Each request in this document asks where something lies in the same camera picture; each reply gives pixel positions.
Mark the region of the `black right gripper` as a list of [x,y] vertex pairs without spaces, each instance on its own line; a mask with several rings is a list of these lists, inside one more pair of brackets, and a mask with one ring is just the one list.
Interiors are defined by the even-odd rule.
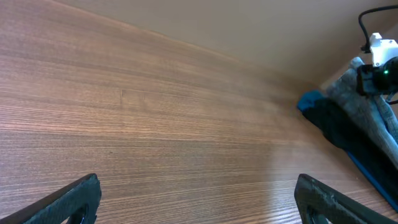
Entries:
[[363,96],[397,93],[397,57],[380,67],[361,65],[357,68],[356,90]]

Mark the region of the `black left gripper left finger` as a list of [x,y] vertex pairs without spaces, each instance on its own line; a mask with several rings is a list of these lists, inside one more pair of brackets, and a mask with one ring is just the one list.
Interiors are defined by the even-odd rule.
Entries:
[[101,187],[96,174],[87,174],[58,191],[1,219],[9,224],[94,224]]

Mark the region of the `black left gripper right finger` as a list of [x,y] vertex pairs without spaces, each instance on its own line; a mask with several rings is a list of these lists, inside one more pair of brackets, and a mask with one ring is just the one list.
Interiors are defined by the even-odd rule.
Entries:
[[397,224],[307,174],[299,175],[294,197],[305,224]]

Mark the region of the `light blue denim shorts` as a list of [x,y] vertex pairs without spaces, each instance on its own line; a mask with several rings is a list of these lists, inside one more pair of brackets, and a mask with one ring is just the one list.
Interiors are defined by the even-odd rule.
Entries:
[[363,64],[359,57],[353,58],[344,74],[327,87],[326,94],[397,166],[397,118],[383,97],[361,96],[356,91],[357,69]]

